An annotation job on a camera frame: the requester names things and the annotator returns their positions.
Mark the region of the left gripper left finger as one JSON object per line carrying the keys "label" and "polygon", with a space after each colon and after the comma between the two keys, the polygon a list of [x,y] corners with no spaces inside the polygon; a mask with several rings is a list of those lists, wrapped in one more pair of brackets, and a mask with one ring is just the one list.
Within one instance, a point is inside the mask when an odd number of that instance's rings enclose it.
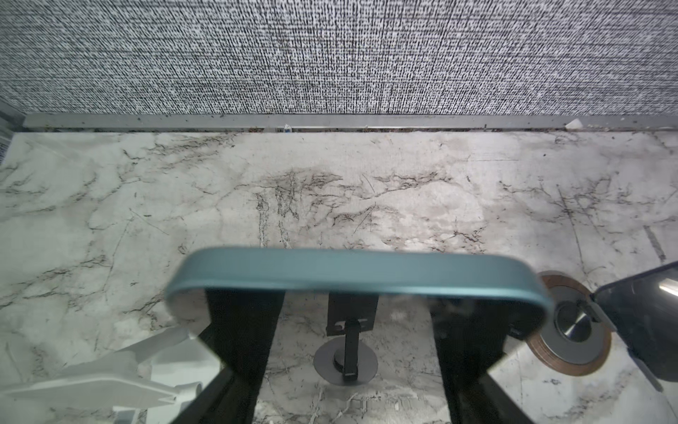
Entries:
{"label": "left gripper left finger", "polygon": [[200,330],[222,369],[176,423],[252,423],[284,305],[284,291],[169,290],[179,323]]}

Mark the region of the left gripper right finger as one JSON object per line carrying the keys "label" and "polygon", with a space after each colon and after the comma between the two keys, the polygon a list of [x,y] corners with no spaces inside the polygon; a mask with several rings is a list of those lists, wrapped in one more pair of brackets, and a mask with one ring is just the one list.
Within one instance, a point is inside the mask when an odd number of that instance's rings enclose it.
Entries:
{"label": "left gripper right finger", "polygon": [[510,302],[430,298],[428,307],[450,421],[520,423],[520,408],[487,374],[504,356]]}

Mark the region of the teal-edged phone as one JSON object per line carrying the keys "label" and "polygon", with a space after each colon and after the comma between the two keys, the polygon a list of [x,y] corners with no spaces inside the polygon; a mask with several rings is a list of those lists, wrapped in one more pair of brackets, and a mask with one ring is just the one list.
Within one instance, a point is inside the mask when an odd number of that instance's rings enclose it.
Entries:
{"label": "teal-edged phone", "polygon": [[197,319],[205,290],[426,296],[506,301],[513,337],[533,334],[554,301],[522,261],[496,255],[212,247],[187,256],[165,289],[178,320]]}

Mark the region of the black phone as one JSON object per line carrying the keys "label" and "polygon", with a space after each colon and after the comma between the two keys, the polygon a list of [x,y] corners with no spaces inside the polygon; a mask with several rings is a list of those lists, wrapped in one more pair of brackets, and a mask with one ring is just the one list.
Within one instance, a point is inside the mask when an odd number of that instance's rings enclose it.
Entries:
{"label": "black phone", "polygon": [[677,263],[606,284],[593,302],[649,379],[677,381]]}

